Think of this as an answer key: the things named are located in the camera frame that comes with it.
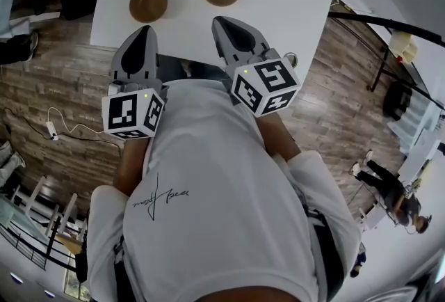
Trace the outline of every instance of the shoe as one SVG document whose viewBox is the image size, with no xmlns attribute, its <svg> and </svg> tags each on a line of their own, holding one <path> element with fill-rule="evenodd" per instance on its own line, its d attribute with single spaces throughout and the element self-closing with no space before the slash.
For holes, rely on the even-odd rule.
<svg viewBox="0 0 445 302">
<path fill-rule="evenodd" d="M 9 156 L 13 154 L 13 149 L 9 141 L 6 141 L 2 146 L 0 146 L 0 167 L 3 166 L 5 161 L 9 159 Z"/>
<path fill-rule="evenodd" d="M 39 35 L 38 35 L 37 31 L 34 31 L 30 37 L 31 37 L 31 39 L 30 39 L 29 49 L 31 51 L 29 52 L 29 57 L 28 57 L 28 59 L 25 60 L 25 62 L 29 62 L 33 58 L 34 51 L 37 48 L 37 45 L 39 43 Z"/>
<path fill-rule="evenodd" d="M 374 155 L 374 151 L 369 150 L 369 151 L 366 153 L 366 157 L 364 158 L 363 163 L 364 163 L 365 165 L 367 165 L 368 162 L 370 162 L 370 160 L 373 159 L 373 155 Z"/>
<path fill-rule="evenodd" d="M 357 177 L 357 175 L 359 174 L 359 172 L 360 172 L 361 170 L 362 170 L 362 169 L 360 168 L 360 164 L 359 164 L 358 162 L 356 162 L 356 163 L 353 165 L 353 167 L 349 170 L 349 174 L 352 175 L 352 176 Z"/>
<path fill-rule="evenodd" d="M 26 167 L 25 161 L 18 152 L 14 152 L 14 155 L 11 156 L 8 162 L 6 162 L 6 164 L 0 169 L 0 188 L 4 186 L 14 170 L 19 166 Z"/>
</svg>

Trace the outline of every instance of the white cable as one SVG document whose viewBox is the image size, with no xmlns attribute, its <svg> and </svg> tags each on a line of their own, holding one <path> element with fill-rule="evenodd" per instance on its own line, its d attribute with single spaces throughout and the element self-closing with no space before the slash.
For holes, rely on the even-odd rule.
<svg viewBox="0 0 445 302">
<path fill-rule="evenodd" d="M 90 127 L 87 127 L 84 124 L 77 124 L 75 127 L 73 127 L 72 130 L 68 129 L 68 126 L 65 124 L 65 120 L 63 119 L 63 114 L 60 112 L 60 110 L 58 110 L 57 108 L 55 108 L 53 106 L 48 109 L 48 121 L 49 121 L 49 111 L 51 109 L 54 109 L 55 111 L 57 111 L 60 114 L 60 117 L 62 118 L 62 122 L 63 122 L 63 124 L 64 124 L 64 126 L 65 126 L 65 128 L 66 128 L 66 130 L 68 131 L 69 134 L 71 134 L 77 127 L 85 127 L 86 129 L 91 130 L 92 132 L 94 132 L 96 134 L 102 134 L 104 132 L 104 130 L 102 130 L 101 132 L 96 132 L 95 130 L 91 129 Z"/>
</svg>

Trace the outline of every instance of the black strap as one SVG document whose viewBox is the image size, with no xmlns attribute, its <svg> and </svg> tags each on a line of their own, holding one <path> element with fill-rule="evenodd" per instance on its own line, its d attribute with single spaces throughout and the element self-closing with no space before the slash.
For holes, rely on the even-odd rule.
<svg viewBox="0 0 445 302">
<path fill-rule="evenodd" d="M 331 229 L 327 224 L 326 218 L 319 212 L 316 212 L 318 219 L 324 226 L 314 225 L 315 233 L 317 234 L 318 242 L 320 244 L 321 255 L 325 265 L 326 283 L 327 283 L 327 297 L 326 301 L 331 301 L 340 290 L 345 280 L 343 271 L 343 263 L 341 262 L 339 252 L 335 246 L 334 237 Z"/>
<path fill-rule="evenodd" d="M 114 274 L 116 277 L 116 287 L 118 290 L 118 301 L 119 302 L 136 302 L 136 298 L 131 288 L 131 283 L 127 275 L 127 270 L 125 270 L 124 265 L 124 237 L 120 238 L 120 243 L 114 247 L 115 253 L 115 264 L 114 264 Z"/>
</svg>

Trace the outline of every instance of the power adapter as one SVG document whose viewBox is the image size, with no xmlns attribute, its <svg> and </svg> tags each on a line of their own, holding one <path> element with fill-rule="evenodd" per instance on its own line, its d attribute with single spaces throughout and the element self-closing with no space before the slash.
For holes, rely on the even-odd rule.
<svg viewBox="0 0 445 302">
<path fill-rule="evenodd" d="M 51 140 L 58 140 L 58 135 L 56 131 L 56 127 L 54 126 L 52 121 L 47 121 L 48 132 L 51 137 Z"/>
</svg>

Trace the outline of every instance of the white container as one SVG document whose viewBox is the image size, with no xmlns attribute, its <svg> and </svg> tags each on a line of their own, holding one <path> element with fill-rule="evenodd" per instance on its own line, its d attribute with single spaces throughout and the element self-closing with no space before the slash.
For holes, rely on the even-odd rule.
<svg viewBox="0 0 445 302">
<path fill-rule="evenodd" d="M 411 39 L 411 34 L 394 31 L 389 41 L 389 49 L 395 56 L 400 56 L 404 63 L 410 64 L 417 55 L 417 46 Z"/>
</svg>

